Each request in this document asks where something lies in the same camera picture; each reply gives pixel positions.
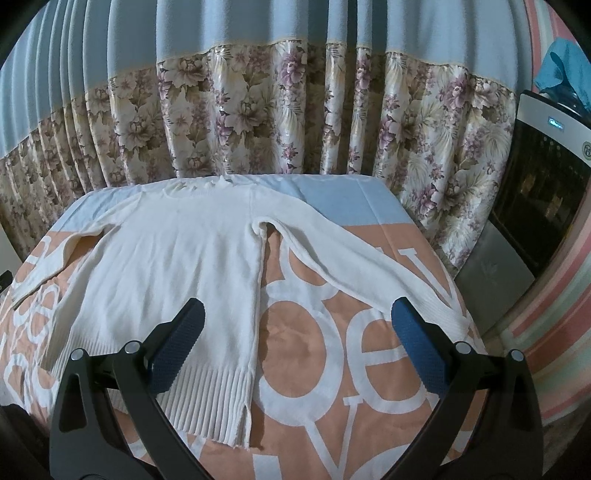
round logo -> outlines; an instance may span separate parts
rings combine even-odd
[[[583,156],[591,161],[591,142],[585,142],[583,144]]]

white sweater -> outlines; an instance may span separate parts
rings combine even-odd
[[[225,179],[176,181],[115,206],[16,286],[14,308],[64,268],[81,237],[103,234],[56,308],[42,368],[61,378],[76,348],[100,355],[144,340],[196,297],[205,327],[161,406],[177,429],[248,446],[267,223],[302,263],[386,319],[406,296],[452,341],[467,338],[468,320],[423,280],[306,203]]]

striped fabric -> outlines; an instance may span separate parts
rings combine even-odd
[[[576,42],[573,34],[545,0],[524,0],[530,21],[532,79],[538,74],[548,47],[558,37]]]
[[[535,77],[557,37],[575,40],[545,0],[525,5]],[[528,359],[544,424],[591,397],[591,195],[548,270],[497,328],[504,348]]]

blue gripper pad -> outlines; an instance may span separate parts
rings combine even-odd
[[[405,297],[392,305],[392,327],[427,391],[447,392],[446,363],[427,336],[425,322]]]
[[[170,322],[168,335],[150,359],[152,393],[162,393],[170,389],[204,326],[203,303],[197,299],[189,299]]]

blue cloth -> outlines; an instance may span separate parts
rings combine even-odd
[[[548,48],[538,75],[534,79],[540,90],[554,87],[563,81],[563,76],[550,53],[556,53],[564,64],[566,78],[581,102],[591,112],[591,63],[576,43],[557,38]]]

